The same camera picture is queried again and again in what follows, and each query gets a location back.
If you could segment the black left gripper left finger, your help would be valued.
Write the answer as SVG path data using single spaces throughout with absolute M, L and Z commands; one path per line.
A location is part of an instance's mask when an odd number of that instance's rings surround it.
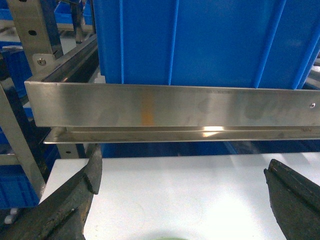
M 38 206 L 0 233 L 2 240 L 83 240 L 93 197 L 99 193 L 103 161 L 94 145 L 87 164 Z

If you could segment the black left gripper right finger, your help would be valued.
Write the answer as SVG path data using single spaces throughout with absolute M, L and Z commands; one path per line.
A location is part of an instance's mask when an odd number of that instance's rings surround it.
M 263 170 L 270 207 L 287 240 L 320 238 L 320 186 L 272 159 Z

